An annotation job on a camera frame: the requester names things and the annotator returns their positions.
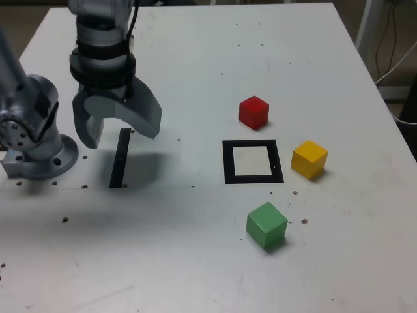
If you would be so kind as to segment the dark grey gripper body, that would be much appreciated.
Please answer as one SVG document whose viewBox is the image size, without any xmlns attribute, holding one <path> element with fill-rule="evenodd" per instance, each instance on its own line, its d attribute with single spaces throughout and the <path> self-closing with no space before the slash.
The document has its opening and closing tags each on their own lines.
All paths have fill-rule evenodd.
<svg viewBox="0 0 417 313">
<path fill-rule="evenodd" d="M 98 96 L 103 98 L 108 98 L 116 102 L 126 102 L 129 98 L 132 97 L 132 88 L 130 86 L 124 86 L 116 89 L 101 89 L 101 88 L 92 88 L 80 84 L 78 91 L 85 92 L 88 97 Z"/>
</svg>

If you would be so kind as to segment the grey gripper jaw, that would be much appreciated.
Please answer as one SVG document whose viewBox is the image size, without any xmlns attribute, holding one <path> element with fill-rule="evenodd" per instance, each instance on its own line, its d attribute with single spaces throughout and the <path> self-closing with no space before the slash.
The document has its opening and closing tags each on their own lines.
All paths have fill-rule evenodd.
<svg viewBox="0 0 417 313">
<path fill-rule="evenodd" d="M 84 102 L 85 111 L 99 119 L 116 118 L 129 124 L 137 133 L 155 138 L 160 131 L 162 108 L 152 91 L 137 77 L 131 81 L 128 98 L 113 93 L 92 95 Z"/>
<path fill-rule="evenodd" d="M 74 124 L 83 144 L 89 149 L 97 149 L 104 128 L 104 120 L 86 111 L 85 101 L 88 98 L 89 94 L 86 91 L 78 91 L 75 95 L 72 102 Z"/>
</svg>

